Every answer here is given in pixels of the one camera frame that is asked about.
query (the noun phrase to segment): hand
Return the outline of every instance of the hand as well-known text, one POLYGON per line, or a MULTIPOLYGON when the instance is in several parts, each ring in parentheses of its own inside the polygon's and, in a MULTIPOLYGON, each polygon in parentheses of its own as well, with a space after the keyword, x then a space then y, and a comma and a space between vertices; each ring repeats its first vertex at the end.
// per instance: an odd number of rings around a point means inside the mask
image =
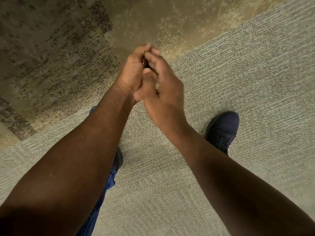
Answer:
POLYGON ((128 56, 127 61, 116 79, 116 84, 128 95, 134 98, 137 103, 142 100, 139 88, 142 84, 142 60, 144 53, 151 51, 156 55, 160 52, 150 44, 138 46, 135 51, 128 56))
POLYGON ((143 71, 141 96, 148 115, 167 136, 170 131, 180 131, 188 125, 184 114, 184 85, 163 57, 150 52, 145 57, 152 70, 143 71))

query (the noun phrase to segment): jeans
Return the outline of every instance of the jeans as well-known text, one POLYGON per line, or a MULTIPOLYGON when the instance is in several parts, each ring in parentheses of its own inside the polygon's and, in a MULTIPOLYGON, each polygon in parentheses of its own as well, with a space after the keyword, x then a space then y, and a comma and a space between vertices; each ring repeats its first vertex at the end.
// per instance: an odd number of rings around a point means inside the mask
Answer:
POLYGON ((102 206, 104 202, 105 193, 107 190, 109 190, 115 185, 115 181, 114 181, 115 176, 116 176, 116 169, 112 167, 111 172, 106 181, 105 187, 103 188, 101 196, 97 200, 97 203, 94 206, 92 212, 90 213, 89 217, 84 222, 84 224, 81 226, 76 236, 91 236, 92 235, 98 214, 100 212, 100 207, 102 206))

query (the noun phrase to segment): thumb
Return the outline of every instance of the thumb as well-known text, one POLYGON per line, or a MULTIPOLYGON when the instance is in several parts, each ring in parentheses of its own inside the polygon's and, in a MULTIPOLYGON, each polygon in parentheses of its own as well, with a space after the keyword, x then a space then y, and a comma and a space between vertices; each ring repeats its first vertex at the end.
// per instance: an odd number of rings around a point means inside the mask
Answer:
POLYGON ((156 92, 156 73, 154 73, 151 69, 145 68, 142 72, 142 98, 157 98, 156 92))

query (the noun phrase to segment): forearm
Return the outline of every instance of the forearm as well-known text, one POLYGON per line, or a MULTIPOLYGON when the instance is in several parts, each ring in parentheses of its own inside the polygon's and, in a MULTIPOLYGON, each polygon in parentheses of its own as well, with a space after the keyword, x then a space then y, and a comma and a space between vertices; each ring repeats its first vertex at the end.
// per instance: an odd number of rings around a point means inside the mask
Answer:
POLYGON ((47 218, 51 230, 63 221, 58 227, 79 227, 105 185, 133 104, 112 86, 96 110, 22 177, 2 205, 2 216, 23 209, 47 218))
POLYGON ((315 232, 315 223, 299 207, 190 126, 178 127, 167 137, 232 235, 315 232))

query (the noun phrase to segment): right hand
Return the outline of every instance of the right hand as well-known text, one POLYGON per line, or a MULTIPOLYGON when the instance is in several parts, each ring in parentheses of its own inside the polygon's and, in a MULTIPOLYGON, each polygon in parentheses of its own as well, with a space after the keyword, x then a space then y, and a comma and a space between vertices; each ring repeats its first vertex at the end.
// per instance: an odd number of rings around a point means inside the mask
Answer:
POLYGON ((188 125, 184 114, 184 85, 162 56, 146 52, 145 58, 153 70, 143 71, 141 93, 146 111, 165 135, 178 132, 188 125))

